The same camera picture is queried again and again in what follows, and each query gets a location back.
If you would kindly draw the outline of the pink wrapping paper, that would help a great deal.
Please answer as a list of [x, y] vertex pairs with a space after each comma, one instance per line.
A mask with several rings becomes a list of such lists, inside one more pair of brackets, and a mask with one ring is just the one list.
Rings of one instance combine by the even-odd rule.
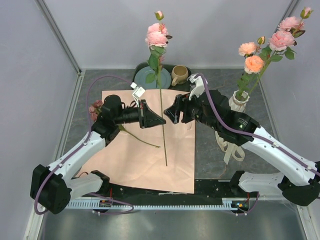
[[177, 193], [194, 193], [195, 121], [141, 129], [125, 124], [125, 131], [91, 157], [79, 175], [98, 170], [112, 184]]

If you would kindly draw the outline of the pink rose stem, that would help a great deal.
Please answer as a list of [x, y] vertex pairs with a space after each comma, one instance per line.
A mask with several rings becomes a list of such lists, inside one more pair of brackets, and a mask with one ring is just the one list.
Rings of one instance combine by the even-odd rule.
[[294, 60], [296, 52], [292, 47], [297, 45], [296, 39], [305, 32], [305, 20], [308, 19], [314, 10], [311, 7], [304, 7], [299, 15], [286, 17], [278, 24], [275, 33], [265, 43], [261, 45], [257, 55], [261, 57], [265, 64], [261, 72], [248, 85], [249, 96], [257, 87], [263, 74], [271, 63], [280, 62], [283, 58]]
[[166, 48], [169, 39], [172, 37], [168, 33], [166, 25], [163, 23], [164, 13], [158, 10], [154, 13], [157, 20], [156, 23], [147, 28], [145, 42], [148, 46], [150, 56], [147, 60], [149, 67], [154, 71], [153, 74], [146, 78], [147, 83], [155, 82], [156, 87], [159, 87], [160, 110], [163, 117], [163, 98], [162, 98], [162, 62], [166, 53]]

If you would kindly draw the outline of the peach rose stem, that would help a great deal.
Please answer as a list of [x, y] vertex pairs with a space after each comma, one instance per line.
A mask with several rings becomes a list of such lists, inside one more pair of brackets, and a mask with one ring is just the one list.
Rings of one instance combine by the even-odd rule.
[[266, 41], [265, 36], [261, 36], [255, 42], [242, 43], [238, 48], [238, 54], [244, 57], [244, 73], [241, 75], [240, 80], [237, 81], [238, 92], [235, 98], [238, 101], [245, 101], [249, 96], [248, 85], [254, 77], [257, 77], [265, 66], [265, 61], [257, 55], [258, 51]]

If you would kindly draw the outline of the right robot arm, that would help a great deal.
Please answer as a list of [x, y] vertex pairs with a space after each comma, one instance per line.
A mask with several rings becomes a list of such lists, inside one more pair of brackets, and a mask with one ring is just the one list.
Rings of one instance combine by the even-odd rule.
[[201, 96], [178, 94], [164, 114], [173, 124], [196, 121], [214, 129], [229, 143], [246, 149], [275, 167], [271, 174], [238, 170], [229, 182], [235, 197], [258, 192], [279, 196], [306, 207], [320, 196], [320, 164], [294, 153], [272, 137], [256, 120], [230, 108], [228, 99], [218, 90]]

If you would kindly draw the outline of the pink flower bunch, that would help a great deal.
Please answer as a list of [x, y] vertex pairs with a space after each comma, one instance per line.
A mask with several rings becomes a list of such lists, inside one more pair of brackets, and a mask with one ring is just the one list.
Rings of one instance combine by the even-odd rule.
[[[122, 104], [125, 108], [135, 107], [135, 106], [137, 105], [135, 101], [132, 101], [132, 102], [130, 103], [130, 105], [127, 105], [127, 106], [126, 106], [126, 104], [125, 104], [124, 102], [122, 102], [121, 104]], [[103, 105], [102, 100], [96, 100], [96, 101], [88, 108], [89, 114], [90, 114], [90, 118], [91, 118], [91, 120], [92, 120], [93, 122], [96, 122], [97, 119], [98, 119], [99, 114], [102, 113], [102, 105]], [[149, 142], [146, 142], [146, 141], [140, 139], [139, 137], [137, 137], [136, 135], [132, 134], [130, 131], [128, 131], [127, 129], [125, 129], [125, 127], [124, 127], [122, 124], [119, 125], [119, 130], [122, 131], [122, 132], [125, 132], [126, 134], [132, 136], [133, 138], [135, 138], [136, 140], [138, 140], [138, 141], [140, 141], [140, 142], [142, 142], [142, 143], [144, 143], [144, 144], [147, 144], [147, 145], [152, 146], [152, 147], [155, 147], [155, 148], [160, 148], [160, 146], [155, 145], [155, 144], [151, 144], [151, 143], [149, 143]]]

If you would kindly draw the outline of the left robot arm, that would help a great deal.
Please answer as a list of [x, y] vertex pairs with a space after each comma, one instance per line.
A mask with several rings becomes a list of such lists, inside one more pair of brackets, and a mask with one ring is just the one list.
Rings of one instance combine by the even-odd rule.
[[110, 191], [109, 177], [98, 170], [87, 176], [75, 178], [76, 172], [96, 153], [107, 147], [119, 134], [123, 124], [138, 123], [141, 129], [166, 124], [166, 120], [152, 111], [146, 100], [137, 100], [125, 107], [118, 95], [104, 99], [97, 120], [83, 139], [65, 155], [48, 166], [39, 164], [31, 178], [30, 197], [37, 215], [46, 212], [58, 214], [70, 200], [95, 193], [99, 197]]

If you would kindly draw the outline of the beige ribbon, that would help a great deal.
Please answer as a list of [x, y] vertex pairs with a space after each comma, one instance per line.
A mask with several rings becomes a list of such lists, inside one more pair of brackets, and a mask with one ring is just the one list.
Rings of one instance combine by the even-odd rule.
[[226, 165], [229, 164], [231, 158], [238, 162], [242, 162], [246, 156], [244, 150], [236, 144], [225, 141], [219, 136], [218, 132], [215, 132], [215, 139], [219, 148], [224, 152], [223, 161]]

